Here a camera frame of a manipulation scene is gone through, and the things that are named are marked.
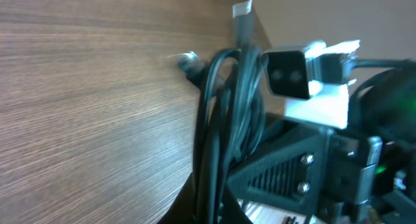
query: screw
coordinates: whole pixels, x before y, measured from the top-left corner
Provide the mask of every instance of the screw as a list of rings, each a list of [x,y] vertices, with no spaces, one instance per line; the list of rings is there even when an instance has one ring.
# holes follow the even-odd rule
[[[306,166],[312,164],[312,162],[313,162],[313,155],[312,154],[308,154],[308,155],[302,156],[301,159],[300,159],[300,162],[303,165],[306,165]]]
[[[309,183],[307,182],[300,182],[298,184],[298,193],[305,194],[309,191]]]

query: ventilation slot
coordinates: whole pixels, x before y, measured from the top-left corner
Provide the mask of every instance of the ventilation slot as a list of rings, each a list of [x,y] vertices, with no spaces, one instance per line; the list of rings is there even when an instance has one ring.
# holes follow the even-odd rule
[[[276,195],[291,197],[296,188],[294,172],[297,163],[298,157],[295,157],[277,166],[272,166],[253,178],[248,186]]]

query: cable bundle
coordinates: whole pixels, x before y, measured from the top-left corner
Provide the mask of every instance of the cable bundle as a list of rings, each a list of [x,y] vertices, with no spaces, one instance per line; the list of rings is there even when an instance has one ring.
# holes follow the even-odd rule
[[[267,56],[259,47],[224,49],[213,58],[201,86],[194,137],[196,223],[216,223],[231,163],[252,154],[265,126],[265,105],[259,85]],[[215,88],[218,70],[227,58],[238,63],[224,85]],[[215,94],[212,111],[210,102]]]

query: wooden surface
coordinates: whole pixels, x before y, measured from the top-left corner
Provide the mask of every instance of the wooden surface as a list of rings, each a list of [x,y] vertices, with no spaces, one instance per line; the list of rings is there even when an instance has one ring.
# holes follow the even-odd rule
[[[233,45],[239,1],[0,0],[0,223],[156,222],[199,94],[166,57]]]

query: black cable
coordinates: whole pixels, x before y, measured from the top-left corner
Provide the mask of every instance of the black cable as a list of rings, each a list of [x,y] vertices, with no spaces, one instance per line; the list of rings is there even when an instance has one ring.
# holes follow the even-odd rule
[[[361,84],[350,97],[349,102],[349,115],[348,124],[353,128],[362,131],[363,126],[370,127],[374,133],[383,138],[384,140],[394,141],[398,145],[402,145],[405,148],[411,148],[408,142],[398,139],[377,124],[368,121],[364,124],[361,116],[361,103],[360,92],[365,88],[376,86],[381,83],[382,80],[388,79],[391,76],[395,76],[401,69],[416,69],[416,62],[411,60],[386,60],[386,59],[357,59],[355,68],[392,68],[387,71],[383,71],[369,80]]]
[[[226,58],[238,64],[222,87],[210,112],[218,69]],[[241,50],[216,54],[201,86],[194,138],[196,223],[216,223],[231,161],[244,160],[255,151],[265,126],[265,106],[259,84],[267,58],[260,48],[246,44]]]

